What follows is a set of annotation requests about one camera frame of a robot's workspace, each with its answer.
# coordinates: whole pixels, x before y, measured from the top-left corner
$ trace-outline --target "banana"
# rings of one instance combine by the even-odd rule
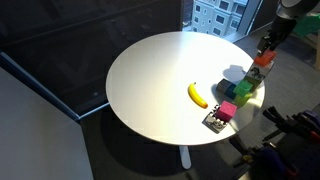
[[[201,98],[201,96],[197,93],[195,88],[196,83],[191,83],[188,87],[188,94],[190,98],[200,107],[206,109],[208,107],[208,103]]]

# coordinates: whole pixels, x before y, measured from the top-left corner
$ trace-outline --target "dark floor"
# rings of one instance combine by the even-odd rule
[[[256,45],[265,32],[254,33],[235,44],[254,57]],[[275,105],[281,114],[292,115],[317,107],[320,113],[320,106],[317,106],[320,102],[320,72],[312,68],[315,51],[289,39],[279,46],[277,52],[275,65],[264,81],[266,95],[262,109]],[[240,159],[240,153],[228,140],[222,140],[189,147],[192,167],[185,170],[177,146],[153,142],[134,133],[110,107],[86,117],[81,126],[95,180],[234,179],[248,169],[248,166],[232,167]],[[263,137],[274,130],[274,124],[260,112],[238,134],[247,146],[255,146],[261,145]],[[293,137],[280,135],[272,141],[278,142],[285,154],[297,163],[301,171],[298,179],[320,179],[320,146]],[[251,179],[270,179],[264,168],[263,171],[261,168],[252,169],[255,171],[252,171]]]
[[[157,143],[134,133],[110,107],[86,118],[81,125],[96,180],[231,179],[243,169],[224,163],[213,144],[207,144],[189,147],[192,168],[185,170],[178,146]]]

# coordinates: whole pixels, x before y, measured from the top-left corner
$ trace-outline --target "table top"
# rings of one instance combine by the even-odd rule
[[[169,32],[143,39],[113,62],[106,80],[111,108],[135,132],[173,145],[200,145],[234,135],[253,120],[262,106],[262,82],[246,105],[219,134],[202,121],[215,105],[226,100],[216,92],[225,78],[240,82],[253,60],[234,44],[207,34]],[[188,95],[188,86],[208,103],[203,109]]]

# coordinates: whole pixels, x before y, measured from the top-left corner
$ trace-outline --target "equipment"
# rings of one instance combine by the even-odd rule
[[[316,118],[309,118],[310,114],[315,113],[312,111],[306,111],[304,113],[292,115],[292,118],[287,116],[287,119],[284,119],[274,106],[267,108],[263,111],[263,115],[270,121],[274,122],[278,130],[265,137],[263,141],[268,141],[284,132],[293,133],[303,139],[320,143],[320,126],[317,125]]]
[[[273,177],[295,177],[298,175],[298,168],[288,160],[271,142],[264,142],[263,147],[246,147],[239,135],[229,138],[229,142],[241,154],[240,162],[233,167],[237,168],[244,164],[255,166],[257,163],[266,164],[268,170],[274,172]]]
[[[274,51],[292,32],[297,20],[317,6],[320,0],[280,0],[277,16],[271,24],[269,35],[261,38],[257,49],[258,57],[267,50]]]

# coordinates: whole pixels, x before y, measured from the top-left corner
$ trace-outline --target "toy block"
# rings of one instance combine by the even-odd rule
[[[246,80],[240,81],[240,83],[234,88],[233,92],[241,97],[244,97],[252,88],[252,84]]]
[[[277,53],[275,51],[266,50],[261,57],[257,56],[254,59],[254,63],[264,67],[264,66],[268,65],[274,59],[274,57],[276,55],[277,55]]]
[[[231,85],[228,87],[227,91],[224,93],[224,95],[226,95],[227,97],[229,97],[230,99],[234,99],[236,97],[237,94],[235,94],[233,92],[234,88],[236,88],[236,85],[231,83]]]
[[[259,84],[265,79],[273,67],[274,62],[271,61],[268,65],[262,67],[259,64],[252,63],[249,71],[243,78],[244,80],[251,83],[253,86],[250,92],[254,92]]]
[[[216,112],[216,118],[224,121],[224,122],[229,122],[231,118],[234,116],[236,113],[237,106],[227,102],[223,101],[220,108]]]
[[[217,91],[225,93],[232,83],[226,79],[222,79],[217,85]]]
[[[251,97],[252,93],[247,93],[244,97],[237,95],[233,101],[237,106],[244,106]]]

